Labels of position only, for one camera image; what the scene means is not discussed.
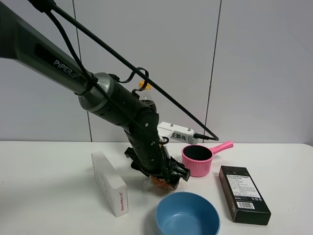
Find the white table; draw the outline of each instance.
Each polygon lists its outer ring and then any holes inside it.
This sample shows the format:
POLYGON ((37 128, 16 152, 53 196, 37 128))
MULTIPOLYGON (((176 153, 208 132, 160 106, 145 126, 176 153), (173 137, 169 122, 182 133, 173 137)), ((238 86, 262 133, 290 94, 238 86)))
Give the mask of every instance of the white table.
MULTIPOLYGON (((153 235, 162 193, 143 191, 146 177, 124 156, 128 143, 0 142, 1 235, 153 235), (103 151, 128 187, 129 213, 116 218, 98 188, 90 154, 103 151)), ((183 143, 170 144, 173 155, 183 143)), ((182 190, 207 198, 220 235, 312 234, 313 148, 304 144, 235 144, 215 156, 211 172, 182 190), (269 225, 231 221, 218 172, 245 166, 272 212, 269 225)))

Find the barcode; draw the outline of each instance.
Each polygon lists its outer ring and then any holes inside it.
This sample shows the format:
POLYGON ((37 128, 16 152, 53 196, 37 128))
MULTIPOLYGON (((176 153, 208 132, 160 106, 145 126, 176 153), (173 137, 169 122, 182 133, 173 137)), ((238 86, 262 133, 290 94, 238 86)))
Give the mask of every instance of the barcode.
POLYGON ((255 209, 253 203, 251 202, 237 202, 239 208, 245 209, 255 209))

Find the pink saucepan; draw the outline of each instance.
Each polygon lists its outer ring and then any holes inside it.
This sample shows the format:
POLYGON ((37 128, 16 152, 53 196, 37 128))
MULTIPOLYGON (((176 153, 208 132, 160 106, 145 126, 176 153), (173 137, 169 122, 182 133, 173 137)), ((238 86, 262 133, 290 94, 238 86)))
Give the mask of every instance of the pink saucepan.
POLYGON ((190 175, 193 177, 206 176, 211 168, 214 154, 234 146, 232 141, 227 141, 213 148, 207 148, 201 145, 189 145, 182 149, 182 163, 190 169, 190 175))

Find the pink handle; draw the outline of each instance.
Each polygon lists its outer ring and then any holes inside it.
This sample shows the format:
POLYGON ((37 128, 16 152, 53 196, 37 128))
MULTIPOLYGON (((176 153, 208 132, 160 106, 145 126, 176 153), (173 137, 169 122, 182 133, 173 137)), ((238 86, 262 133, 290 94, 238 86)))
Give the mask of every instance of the pink handle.
POLYGON ((225 143, 222 143, 220 145, 217 145, 213 148, 209 148, 210 151, 212 152, 212 154, 217 154, 225 149, 229 149, 229 148, 232 148, 234 146, 234 143, 232 141, 227 141, 225 143))

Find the white box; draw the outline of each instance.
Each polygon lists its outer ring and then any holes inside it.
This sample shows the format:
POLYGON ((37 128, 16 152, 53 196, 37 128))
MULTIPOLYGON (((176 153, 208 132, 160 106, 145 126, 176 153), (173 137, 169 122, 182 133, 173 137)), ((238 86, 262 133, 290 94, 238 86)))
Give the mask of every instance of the white box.
POLYGON ((116 217, 128 213, 127 187, 107 157, 92 153, 94 176, 116 217))

